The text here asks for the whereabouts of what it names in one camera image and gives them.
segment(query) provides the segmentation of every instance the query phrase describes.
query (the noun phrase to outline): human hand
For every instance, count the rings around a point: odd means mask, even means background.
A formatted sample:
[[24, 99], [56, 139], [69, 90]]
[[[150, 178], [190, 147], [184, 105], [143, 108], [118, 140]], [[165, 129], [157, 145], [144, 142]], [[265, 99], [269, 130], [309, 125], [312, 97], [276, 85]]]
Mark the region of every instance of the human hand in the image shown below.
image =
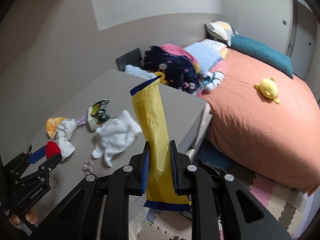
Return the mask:
[[[27, 221], [33, 225], [35, 223], [38, 222], [38, 217], [36, 215], [35, 212], [35, 208], [32, 207], [27, 213], [26, 213], [26, 219]], [[21, 221], [19, 219], [19, 217], [16, 214], [13, 214], [10, 218], [9, 218], [9, 222], [11, 223], [11, 225], [13, 225], [15, 228], [17, 229], [21, 229], [21, 227], [19, 226], [19, 224], [21, 224]]]

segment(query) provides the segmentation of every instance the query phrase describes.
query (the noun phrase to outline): wrapper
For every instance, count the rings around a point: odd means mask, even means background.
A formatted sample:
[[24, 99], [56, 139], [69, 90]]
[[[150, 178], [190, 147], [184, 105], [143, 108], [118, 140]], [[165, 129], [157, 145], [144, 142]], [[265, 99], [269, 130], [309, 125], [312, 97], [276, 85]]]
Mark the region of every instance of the wrapper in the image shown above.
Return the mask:
[[130, 91], [137, 119], [146, 141], [150, 143], [145, 207], [185, 211], [189, 210], [188, 199], [186, 196], [175, 194], [172, 184], [169, 136], [159, 82], [159, 77], [156, 77], [143, 82]]

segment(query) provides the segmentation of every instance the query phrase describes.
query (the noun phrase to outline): light blue fabric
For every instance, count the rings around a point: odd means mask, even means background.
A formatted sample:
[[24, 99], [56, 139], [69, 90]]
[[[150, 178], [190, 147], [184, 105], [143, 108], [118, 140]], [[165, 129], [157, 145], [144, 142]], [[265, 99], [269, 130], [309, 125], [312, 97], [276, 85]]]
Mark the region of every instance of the light blue fabric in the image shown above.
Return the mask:
[[293, 79], [291, 59], [262, 42], [235, 35], [230, 48], [267, 63]]
[[152, 79], [155, 78], [156, 75], [154, 73], [149, 73], [139, 67], [135, 67], [132, 65], [127, 65], [124, 67], [124, 72], [131, 74], [131, 75], [135, 75], [137, 77], [142, 77], [145, 79]]
[[201, 75], [206, 74], [207, 71], [210, 71], [213, 66], [222, 60], [218, 51], [204, 43], [196, 42], [184, 49], [198, 60]]

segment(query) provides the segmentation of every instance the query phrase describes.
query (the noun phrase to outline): stuffed animal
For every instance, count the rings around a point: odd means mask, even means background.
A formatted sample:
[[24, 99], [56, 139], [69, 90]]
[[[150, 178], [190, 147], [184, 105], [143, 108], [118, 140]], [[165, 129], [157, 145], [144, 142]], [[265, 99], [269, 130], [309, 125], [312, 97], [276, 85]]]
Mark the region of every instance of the stuffed animal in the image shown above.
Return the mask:
[[266, 98], [273, 99], [273, 101], [279, 105], [280, 100], [278, 99], [278, 88], [274, 81], [274, 78], [264, 78], [261, 80], [260, 85], [255, 84], [254, 88], [256, 90], [260, 90]]

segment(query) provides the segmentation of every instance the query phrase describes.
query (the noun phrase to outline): pile of blankets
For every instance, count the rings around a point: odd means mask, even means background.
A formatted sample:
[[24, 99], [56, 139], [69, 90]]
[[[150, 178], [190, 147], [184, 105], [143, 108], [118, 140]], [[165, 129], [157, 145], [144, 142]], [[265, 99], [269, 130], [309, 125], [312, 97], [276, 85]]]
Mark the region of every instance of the pile of blankets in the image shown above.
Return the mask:
[[[143, 69], [150, 72], [147, 76], [160, 76], [162, 84], [199, 97], [222, 82], [228, 70], [224, 60], [227, 53], [225, 44], [208, 39], [184, 49], [173, 44], [150, 46], [145, 51]], [[134, 68], [128, 65], [125, 72], [136, 73]]]

